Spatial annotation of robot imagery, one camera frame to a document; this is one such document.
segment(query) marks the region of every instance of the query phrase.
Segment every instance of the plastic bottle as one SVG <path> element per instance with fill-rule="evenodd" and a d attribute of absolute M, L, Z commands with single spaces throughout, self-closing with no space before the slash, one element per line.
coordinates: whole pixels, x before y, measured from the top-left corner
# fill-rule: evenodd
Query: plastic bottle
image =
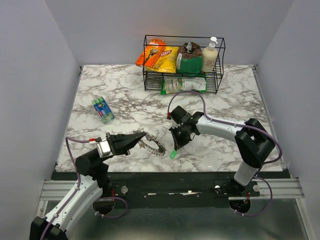
<path fill-rule="evenodd" d="M 104 124 L 110 122 L 112 119 L 115 118 L 110 107 L 108 106 L 108 104 L 102 96 L 92 100 L 92 105 L 101 117 L 101 120 Z"/>
<path fill-rule="evenodd" d="M 202 71 L 205 73 L 211 72 L 214 70 L 216 60 L 218 57 L 218 51 L 215 48 L 217 42 L 216 37 L 211 37 L 210 38 L 211 42 L 209 46 L 205 47 L 202 51 L 203 59 L 202 59 Z"/>

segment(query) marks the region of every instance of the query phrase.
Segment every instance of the chip bag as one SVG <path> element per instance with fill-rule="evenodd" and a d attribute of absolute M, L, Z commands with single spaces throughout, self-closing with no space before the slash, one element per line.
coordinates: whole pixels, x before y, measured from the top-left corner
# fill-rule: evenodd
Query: chip bag
<path fill-rule="evenodd" d="M 153 67 L 145 68 L 148 71 L 160 72 L 160 73 L 175 73 L 176 72 L 176 60 L 179 47 L 166 46 L 159 58 L 153 64 Z"/>

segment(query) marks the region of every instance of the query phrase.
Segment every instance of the pump dispenser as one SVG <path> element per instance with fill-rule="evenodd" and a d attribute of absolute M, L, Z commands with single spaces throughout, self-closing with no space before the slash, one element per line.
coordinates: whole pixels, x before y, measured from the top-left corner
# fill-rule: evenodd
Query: pump dispenser
<path fill-rule="evenodd" d="M 203 59 L 202 59 L 202 71 L 205 73 L 211 72 L 214 70 L 216 60 L 218 57 L 218 51 L 216 49 L 217 38 L 211 37 L 211 42 L 209 46 L 205 47 L 202 51 Z"/>

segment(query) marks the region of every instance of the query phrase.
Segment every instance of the marble countertop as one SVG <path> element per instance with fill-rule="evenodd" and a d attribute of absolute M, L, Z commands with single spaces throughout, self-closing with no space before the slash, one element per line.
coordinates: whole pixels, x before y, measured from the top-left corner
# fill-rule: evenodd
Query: marble countertop
<path fill-rule="evenodd" d="M 103 124 L 92 100 L 103 96 L 115 119 Z M 105 163 L 110 172 L 228 172 L 236 171 L 243 161 L 234 142 L 211 135 L 196 136 L 188 145 L 178 150 L 175 159 L 169 155 L 174 142 L 166 119 L 172 94 L 160 95 L 145 91 L 142 68 L 135 65 L 85 65 L 74 100 L 66 135 L 87 140 L 111 134 L 129 134 L 143 128 L 156 136 L 165 146 L 166 153 L 157 156 L 135 146 L 129 156 L 115 156 Z M 270 133 L 266 111 L 252 69 L 248 65 L 225 65 L 224 77 L 217 95 L 203 94 L 206 112 L 217 118 L 246 121 L 257 118 Z M 171 110 L 177 105 L 193 114 L 202 111 L 201 99 L 192 94 L 177 96 Z M 92 150 L 94 144 L 70 144 L 74 157 Z M 274 159 L 274 150 L 269 159 Z M 58 172 L 74 172 L 66 143 L 58 158 Z M 263 171 L 282 171 L 275 162 Z"/>

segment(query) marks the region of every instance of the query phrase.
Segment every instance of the wire rack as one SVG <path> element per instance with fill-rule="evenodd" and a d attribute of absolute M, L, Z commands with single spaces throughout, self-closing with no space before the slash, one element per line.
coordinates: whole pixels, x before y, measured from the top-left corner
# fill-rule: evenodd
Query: wire rack
<path fill-rule="evenodd" d="M 143 52 L 145 52 L 146 46 L 151 39 L 163 39 L 165 40 L 167 47 L 180 47 L 186 42 L 195 42 L 199 44 L 201 48 L 205 48 L 209 45 L 211 37 L 205 36 L 171 36 L 171 35 L 145 35 L 143 43 Z M 205 74 L 206 77 L 206 88 L 208 93 L 217 94 L 221 80 L 224 76 L 224 55 L 225 55 L 225 39 L 223 37 L 217 37 L 218 44 L 215 48 L 218 51 L 218 57 L 216 59 L 213 71 L 201 73 Z M 162 81 L 166 77 L 189 77 L 190 75 L 199 75 L 199 73 L 167 73 L 167 72 L 156 72 L 148 71 L 145 69 L 145 66 L 142 66 L 143 71 L 143 81 L 144 81 L 144 90 L 155 90 L 161 91 Z"/>

